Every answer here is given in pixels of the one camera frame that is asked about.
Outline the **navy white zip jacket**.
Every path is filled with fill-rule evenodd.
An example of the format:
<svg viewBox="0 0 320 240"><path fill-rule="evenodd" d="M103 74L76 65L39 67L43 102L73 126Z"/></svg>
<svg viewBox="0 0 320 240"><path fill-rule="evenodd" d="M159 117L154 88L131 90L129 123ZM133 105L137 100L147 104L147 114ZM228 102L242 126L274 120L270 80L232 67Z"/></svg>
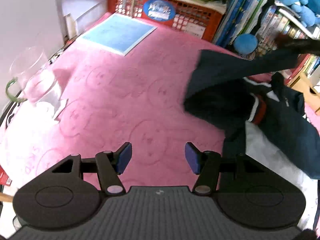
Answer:
<svg viewBox="0 0 320 240"><path fill-rule="evenodd" d="M184 109L225 132L228 157L244 154L245 123L252 122L294 165L319 179L319 133L305 118L303 94L286 87L280 73L305 53L318 55L319 42L292 40L252 61L202 50Z"/></svg>

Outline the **pink bunny print towel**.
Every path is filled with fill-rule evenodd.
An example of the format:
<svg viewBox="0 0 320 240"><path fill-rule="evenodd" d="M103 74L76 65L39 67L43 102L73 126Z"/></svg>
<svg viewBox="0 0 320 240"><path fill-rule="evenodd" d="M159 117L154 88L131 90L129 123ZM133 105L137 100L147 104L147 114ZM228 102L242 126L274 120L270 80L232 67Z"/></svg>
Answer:
<svg viewBox="0 0 320 240"><path fill-rule="evenodd" d="M70 154L92 158L133 146L122 181L132 185L193 185L186 142L231 159L232 169L249 155L296 185L306 197L299 227L311 228L317 210L317 179L311 179L252 122L245 123L245 152L223 152L225 132L186 112L187 85L202 50L230 52L167 27L158 26L126 56L77 40L52 65L68 100L56 120L28 102L14 111L1 134L1 166L22 187Z"/></svg>

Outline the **clear glass water pitcher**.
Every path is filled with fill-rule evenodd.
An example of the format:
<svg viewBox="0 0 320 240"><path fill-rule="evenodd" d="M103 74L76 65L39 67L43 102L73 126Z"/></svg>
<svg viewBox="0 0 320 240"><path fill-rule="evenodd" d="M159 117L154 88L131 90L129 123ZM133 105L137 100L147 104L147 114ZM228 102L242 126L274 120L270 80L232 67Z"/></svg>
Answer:
<svg viewBox="0 0 320 240"><path fill-rule="evenodd" d="M12 79L7 83L5 93L11 101L29 101L33 104L47 101L54 105L60 100L61 87L42 48L26 48L14 59L9 72ZM15 83L23 92L23 97L19 98L9 92Z"/></svg>

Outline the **wooden drawer organizer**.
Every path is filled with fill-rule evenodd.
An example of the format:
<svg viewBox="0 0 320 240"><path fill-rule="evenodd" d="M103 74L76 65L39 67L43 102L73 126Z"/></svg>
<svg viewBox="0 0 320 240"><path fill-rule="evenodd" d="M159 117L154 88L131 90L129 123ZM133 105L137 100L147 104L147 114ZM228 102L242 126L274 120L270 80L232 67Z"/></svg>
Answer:
<svg viewBox="0 0 320 240"><path fill-rule="evenodd" d="M319 115L319 93L312 87L311 81L304 72L301 72L290 86L304 96L304 101L310 106L316 115Z"/></svg>

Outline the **blue plush ball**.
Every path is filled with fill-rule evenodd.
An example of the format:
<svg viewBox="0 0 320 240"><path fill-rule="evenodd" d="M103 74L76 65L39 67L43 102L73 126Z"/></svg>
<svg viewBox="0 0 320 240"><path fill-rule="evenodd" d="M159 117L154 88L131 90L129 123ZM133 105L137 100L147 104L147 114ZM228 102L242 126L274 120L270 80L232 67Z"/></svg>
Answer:
<svg viewBox="0 0 320 240"><path fill-rule="evenodd" d="M250 54L257 48L258 39L252 34L241 34L233 42L234 49L239 54Z"/></svg>

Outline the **blue printed paper sheet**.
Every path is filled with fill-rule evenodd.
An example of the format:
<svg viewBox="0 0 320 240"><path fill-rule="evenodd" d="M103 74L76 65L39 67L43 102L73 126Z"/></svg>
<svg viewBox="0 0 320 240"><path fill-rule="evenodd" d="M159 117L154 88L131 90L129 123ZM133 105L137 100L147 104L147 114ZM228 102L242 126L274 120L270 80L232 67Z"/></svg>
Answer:
<svg viewBox="0 0 320 240"><path fill-rule="evenodd" d="M126 56L156 29L156 26L129 16L113 14L86 31L80 38L114 54Z"/></svg>

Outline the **white paper boxes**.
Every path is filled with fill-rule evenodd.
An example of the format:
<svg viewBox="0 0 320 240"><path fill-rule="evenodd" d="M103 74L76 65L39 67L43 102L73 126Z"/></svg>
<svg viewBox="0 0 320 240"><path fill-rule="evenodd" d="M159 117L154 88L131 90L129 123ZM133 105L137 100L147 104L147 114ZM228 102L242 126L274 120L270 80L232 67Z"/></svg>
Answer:
<svg viewBox="0 0 320 240"><path fill-rule="evenodd" d="M107 0L62 0L68 38L81 35L107 13Z"/></svg>

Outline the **row of upright books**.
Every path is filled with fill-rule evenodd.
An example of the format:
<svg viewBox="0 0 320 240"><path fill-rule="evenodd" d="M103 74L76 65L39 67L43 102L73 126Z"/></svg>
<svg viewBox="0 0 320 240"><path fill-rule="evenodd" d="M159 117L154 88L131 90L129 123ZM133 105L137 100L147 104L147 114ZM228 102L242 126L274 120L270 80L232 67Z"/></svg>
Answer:
<svg viewBox="0 0 320 240"><path fill-rule="evenodd" d="M304 27L299 16L279 0L227 0L227 11L213 38L217 46L233 50L234 40L241 34L258 39L255 51L240 56L253 59L275 50L276 37L288 35L294 39L319 39L319 24Z"/></svg>

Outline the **red plastic crate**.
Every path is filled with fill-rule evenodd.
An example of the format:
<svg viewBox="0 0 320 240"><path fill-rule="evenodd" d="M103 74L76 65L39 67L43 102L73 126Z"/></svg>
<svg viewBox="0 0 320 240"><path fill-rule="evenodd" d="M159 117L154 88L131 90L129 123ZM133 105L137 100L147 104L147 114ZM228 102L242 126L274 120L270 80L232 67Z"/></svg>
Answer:
<svg viewBox="0 0 320 240"><path fill-rule="evenodd" d="M107 0L107 10L151 20L210 42L226 7L195 0Z"/></svg>

